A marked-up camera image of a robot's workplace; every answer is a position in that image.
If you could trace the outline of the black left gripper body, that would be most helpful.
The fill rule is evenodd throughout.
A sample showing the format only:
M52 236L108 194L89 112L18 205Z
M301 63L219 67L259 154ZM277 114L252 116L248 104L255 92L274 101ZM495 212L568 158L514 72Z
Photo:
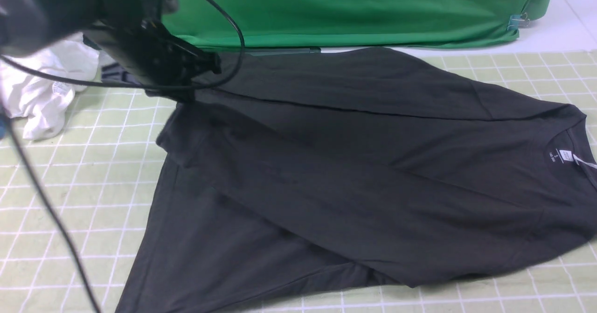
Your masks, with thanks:
M196 77L220 74L221 58L176 37L164 26L164 13L177 0L101 0L98 28L84 35L133 75L148 96L192 101Z

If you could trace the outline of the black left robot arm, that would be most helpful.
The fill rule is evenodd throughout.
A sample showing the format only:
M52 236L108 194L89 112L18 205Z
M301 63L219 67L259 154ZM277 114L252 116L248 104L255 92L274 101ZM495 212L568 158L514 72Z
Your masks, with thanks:
M198 77L220 74L221 60L170 33L162 15L177 9L177 0L1 0L1 58L31 56L82 33L119 67L103 71L97 86L193 100L207 87Z

